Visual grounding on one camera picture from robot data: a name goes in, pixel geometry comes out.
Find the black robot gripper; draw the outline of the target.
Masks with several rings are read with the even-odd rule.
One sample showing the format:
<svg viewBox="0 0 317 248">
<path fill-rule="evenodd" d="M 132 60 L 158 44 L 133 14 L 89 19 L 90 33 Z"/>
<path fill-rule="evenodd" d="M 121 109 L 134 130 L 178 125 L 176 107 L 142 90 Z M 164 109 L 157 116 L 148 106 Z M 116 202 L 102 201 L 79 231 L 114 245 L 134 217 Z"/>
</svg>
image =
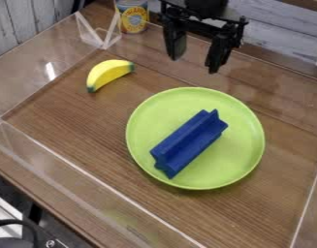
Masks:
<svg viewBox="0 0 317 248">
<path fill-rule="evenodd" d="M 229 7 L 229 0 L 160 0 L 166 51 L 177 61 L 186 50 L 186 32 L 215 35 L 205 66 L 215 74 L 239 48 L 248 18 Z"/>
</svg>

